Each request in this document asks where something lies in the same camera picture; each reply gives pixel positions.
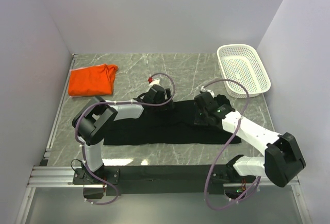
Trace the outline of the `black t-shirt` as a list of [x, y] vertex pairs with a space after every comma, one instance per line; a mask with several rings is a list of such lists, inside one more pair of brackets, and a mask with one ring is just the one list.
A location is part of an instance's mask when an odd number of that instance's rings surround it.
[[223, 145], [231, 133], [213, 126], [194, 123], [196, 107], [193, 100], [178, 101], [172, 110], [145, 110], [137, 119], [115, 121], [105, 134], [105, 146], [144, 144], [206, 144]]

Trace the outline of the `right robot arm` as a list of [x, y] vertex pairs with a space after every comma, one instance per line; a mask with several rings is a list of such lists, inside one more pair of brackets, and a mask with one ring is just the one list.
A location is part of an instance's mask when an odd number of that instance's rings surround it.
[[259, 157], [240, 154], [231, 159], [226, 164], [226, 176], [230, 180], [267, 177], [276, 186], [284, 187], [306, 167], [292, 134], [279, 134], [254, 123], [231, 105], [219, 104], [209, 92], [197, 95], [194, 102], [199, 123], [232, 133], [261, 153]]

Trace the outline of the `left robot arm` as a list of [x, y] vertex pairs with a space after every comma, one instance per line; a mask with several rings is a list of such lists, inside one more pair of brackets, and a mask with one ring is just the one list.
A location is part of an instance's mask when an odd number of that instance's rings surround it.
[[111, 126], [122, 120], [139, 120], [148, 111], [167, 110], [174, 105], [172, 99], [171, 90], [159, 84], [150, 86], [147, 92], [129, 101], [111, 102], [100, 96], [92, 98], [72, 121], [75, 138], [82, 150], [82, 170], [93, 182], [105, 181], [101, 143]]

